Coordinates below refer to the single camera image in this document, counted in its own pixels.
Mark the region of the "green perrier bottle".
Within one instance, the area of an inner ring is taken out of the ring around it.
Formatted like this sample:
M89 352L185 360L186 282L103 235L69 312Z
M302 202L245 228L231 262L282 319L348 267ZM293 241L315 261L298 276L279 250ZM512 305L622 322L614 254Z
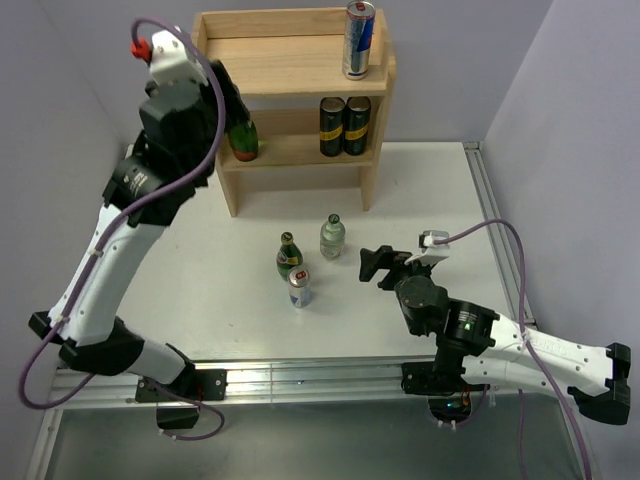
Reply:
M234 157L241 162L255 160L259 153L259 140L254 122L251 119L235 123L227 133L229 145Z
M287 280L289 271L303 264L303 255L294 243L291 232L283 232L280 241L281 245L276 254L276 267L280 277Z

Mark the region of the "red bull can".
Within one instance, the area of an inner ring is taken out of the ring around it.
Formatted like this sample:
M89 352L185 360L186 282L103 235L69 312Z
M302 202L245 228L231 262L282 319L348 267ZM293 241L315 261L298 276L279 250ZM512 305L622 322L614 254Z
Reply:
M296 308L304 308L311 301L310 274L306 267L300 265L292 268L287 277L291 303Z
M352 1L346 7L342 71L350 80L368 73L375 16L375 7L367 1Z

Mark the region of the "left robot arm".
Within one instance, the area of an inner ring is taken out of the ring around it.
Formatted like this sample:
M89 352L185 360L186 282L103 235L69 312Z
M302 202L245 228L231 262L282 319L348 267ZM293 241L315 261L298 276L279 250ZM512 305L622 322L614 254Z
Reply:
M193 362L177 348L130 331L117 310L138 267L181 206L208 184L211 149L221 142L209 82L146 86L143 128L114 169L91 243L62 298L35 312L30 328L59 345L68 368L89 376L132 373L158 383L172 399L195 392Z

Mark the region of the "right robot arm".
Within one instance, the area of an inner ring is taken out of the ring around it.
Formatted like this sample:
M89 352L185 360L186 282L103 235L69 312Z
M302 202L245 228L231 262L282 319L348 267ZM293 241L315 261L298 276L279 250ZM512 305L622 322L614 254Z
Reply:
M434 263L383 245L361 249L359 279L395 294L410 334L433 335L431 361L402 365L410 395L453 396L485 385L572 399L583 416L609 425L627 423L631 350L573 343L522 326L490 308L454 299L431 278Z

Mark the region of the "wooden two-tier shelf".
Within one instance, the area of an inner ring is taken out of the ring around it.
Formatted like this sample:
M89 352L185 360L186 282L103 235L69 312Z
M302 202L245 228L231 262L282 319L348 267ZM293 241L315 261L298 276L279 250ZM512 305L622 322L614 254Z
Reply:
M257 159L242 162L229 146L219 151L216 169L230 215L240 210L242 172L292 167L358 168L362 206L371 208L396 57L385 14L377 10L368 75L347 79L341 71L346 18L343 7L208 11L195 16L195 45L223 62L244 101L268 105L251 113L263 143ZM365 151L326 157L319 150L319 103L324 97L353 96L365 96L372 105Z

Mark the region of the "clear bottle back right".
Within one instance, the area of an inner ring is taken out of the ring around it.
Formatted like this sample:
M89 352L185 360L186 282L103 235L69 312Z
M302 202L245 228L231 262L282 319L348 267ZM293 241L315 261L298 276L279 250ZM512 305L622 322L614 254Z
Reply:
M338 214L332 213L321 227L320 252L330 260L338 258L346 241L346 228Z

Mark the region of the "Red Bull can front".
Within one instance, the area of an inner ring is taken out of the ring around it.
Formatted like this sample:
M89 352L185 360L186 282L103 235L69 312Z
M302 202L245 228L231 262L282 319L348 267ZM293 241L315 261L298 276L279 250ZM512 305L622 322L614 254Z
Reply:
M287 277L291 303L296 308L304 308L311 301L310 274L306 267L300 265L292 268Z

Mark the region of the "left black yellow can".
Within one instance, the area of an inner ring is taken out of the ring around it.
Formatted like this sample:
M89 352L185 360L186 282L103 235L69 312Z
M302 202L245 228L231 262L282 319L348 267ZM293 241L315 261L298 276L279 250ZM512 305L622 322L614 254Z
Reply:
M342 152L345 102L340 97L325 97L319 106L320 152L335 157Z

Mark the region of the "black yellow can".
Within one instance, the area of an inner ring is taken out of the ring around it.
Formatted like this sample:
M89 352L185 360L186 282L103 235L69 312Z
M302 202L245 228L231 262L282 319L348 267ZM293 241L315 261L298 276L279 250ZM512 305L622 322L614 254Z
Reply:
M320 152L335 157L342 152L345 102L340 97L325 97L319 106Z
M344 151L352 156L364 153L367 145L371 102L366 96L350 97L344 112Z

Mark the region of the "right black yellow can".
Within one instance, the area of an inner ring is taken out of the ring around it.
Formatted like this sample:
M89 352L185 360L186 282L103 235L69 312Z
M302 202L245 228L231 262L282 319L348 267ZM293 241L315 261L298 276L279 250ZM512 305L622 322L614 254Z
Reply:
M364 153L367 145L371 102L366 96L350 97L344 112L344 151L352 156Z

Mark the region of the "aluminium right rail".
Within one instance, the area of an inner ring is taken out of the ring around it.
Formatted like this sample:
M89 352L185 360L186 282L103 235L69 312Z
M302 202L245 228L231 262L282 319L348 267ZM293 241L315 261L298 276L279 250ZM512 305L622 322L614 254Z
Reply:
M487 173L480 142L464 142L464 153L479 198L485 220L500 219L501 214ZM511 231L503 224L486 227L500 273L503 290L514 320L519 313L520 268L518 250L513 245Z

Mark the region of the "aluminium rail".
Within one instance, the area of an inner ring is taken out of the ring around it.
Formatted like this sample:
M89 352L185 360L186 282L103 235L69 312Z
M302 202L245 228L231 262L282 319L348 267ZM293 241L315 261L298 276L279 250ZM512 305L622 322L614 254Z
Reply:
M485 220L500 219L501 214L487 173L480 142L464 142L464 153L479 198ZM503 290L514 320L519 313L520 268L518 250L513 245L511 231L503 224L486 227L500 273Z
M219 409L235 405L324 403L407 399L401 388L401 365L426 362L423 357L297 359L290 361L227 361L199 363L200 370L224 370L224 398L208 403ZM140 402L142 381L133 374L96 376L61 405L66 410L134 407L183 407L183 402L161 398Z

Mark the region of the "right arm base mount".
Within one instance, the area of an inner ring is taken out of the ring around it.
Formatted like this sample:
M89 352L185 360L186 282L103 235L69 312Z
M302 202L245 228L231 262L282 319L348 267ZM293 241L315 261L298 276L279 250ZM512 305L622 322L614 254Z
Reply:
M407 395L425 396L439 428L451 429L469 421L485 403L486 384L469 384L458 374L435 371L434 361L401 364L401 389Z

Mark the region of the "aluminium front rail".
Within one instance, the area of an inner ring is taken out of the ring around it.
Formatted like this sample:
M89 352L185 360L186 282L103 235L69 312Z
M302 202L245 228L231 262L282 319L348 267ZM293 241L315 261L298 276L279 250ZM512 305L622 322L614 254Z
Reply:
M235 405L324 403L407 399L401 388L401 365L426 362L423 357L297 359L290 361L227 361L199 363L200 370L224 370L224 398L208 403L219 409ZM183 402L161 398L140 402L142 381L133 374L96 376L61 405L66 410L134 407L183 407Z

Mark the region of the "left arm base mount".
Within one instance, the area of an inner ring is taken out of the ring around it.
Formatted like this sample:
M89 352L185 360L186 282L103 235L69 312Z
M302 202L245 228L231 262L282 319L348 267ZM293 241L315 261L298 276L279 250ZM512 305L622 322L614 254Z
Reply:
M168 385L141 378L134 400L138 404L156 404L156 424L160 429L190 430L199 420L200 403L222 401L226 386L225 369L195 369Z

